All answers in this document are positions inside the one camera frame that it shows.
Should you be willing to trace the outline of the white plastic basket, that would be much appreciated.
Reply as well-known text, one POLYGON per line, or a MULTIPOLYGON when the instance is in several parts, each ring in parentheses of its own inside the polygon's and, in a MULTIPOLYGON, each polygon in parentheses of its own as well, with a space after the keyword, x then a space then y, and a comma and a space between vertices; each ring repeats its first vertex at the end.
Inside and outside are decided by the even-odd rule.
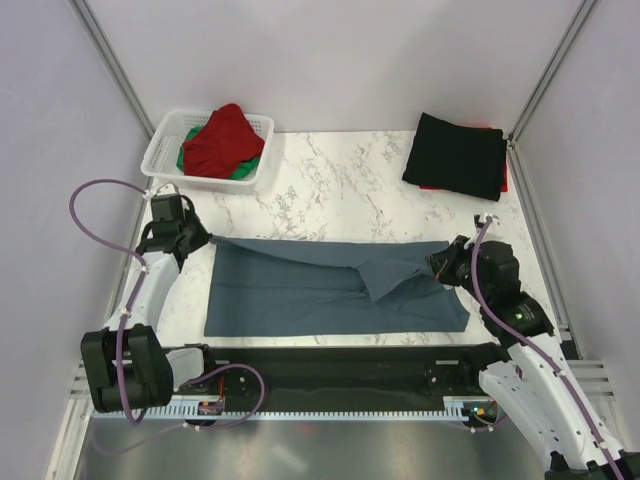
POLYGON ((239 105, 174 110, 161 120, 144 154, 148 177, 233 194, 256 189, 267 169, 274 121, 239 105))

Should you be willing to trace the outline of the blue-grey t shirt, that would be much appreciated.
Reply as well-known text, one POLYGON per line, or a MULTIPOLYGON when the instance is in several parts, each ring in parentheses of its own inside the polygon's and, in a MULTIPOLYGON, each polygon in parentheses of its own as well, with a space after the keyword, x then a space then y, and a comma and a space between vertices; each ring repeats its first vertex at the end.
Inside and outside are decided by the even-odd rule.
POLYGON ((456 333, 468 324, 426 261, 442 241, 213 242, 207 337, 456 333))

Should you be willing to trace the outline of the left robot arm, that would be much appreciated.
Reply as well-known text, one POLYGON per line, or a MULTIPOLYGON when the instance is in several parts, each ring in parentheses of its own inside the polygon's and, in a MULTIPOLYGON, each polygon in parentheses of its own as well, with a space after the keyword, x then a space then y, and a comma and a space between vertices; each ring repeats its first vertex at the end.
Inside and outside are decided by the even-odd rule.
POLYGON ((124 300, 102 329, 86 333, 80 344, 94 408, 123 412, 132 423, 145 410, 167 405, 184 384, 208 393, 220 378, 218 367, 204 360, 203 347, 166 350, 156 335, 184 263, 210 242, 211 234, 184 195, 156 195, 150 206, 152 220, 133 251, 138 264, 124 300))

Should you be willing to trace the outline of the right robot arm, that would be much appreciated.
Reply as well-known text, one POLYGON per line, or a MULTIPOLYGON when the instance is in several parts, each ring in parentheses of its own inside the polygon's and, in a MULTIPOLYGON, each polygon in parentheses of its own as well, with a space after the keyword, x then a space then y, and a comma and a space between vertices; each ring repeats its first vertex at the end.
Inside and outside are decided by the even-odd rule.
POLYGON ((458 368, 460 386, 498 403, 545 478, 638 478, 638 453, 626 451, 589 402, 544 309, 521 287, 512 247, 459 236, 426 261, 441 284, 472 295, 498 341, 474 348, 458 368))

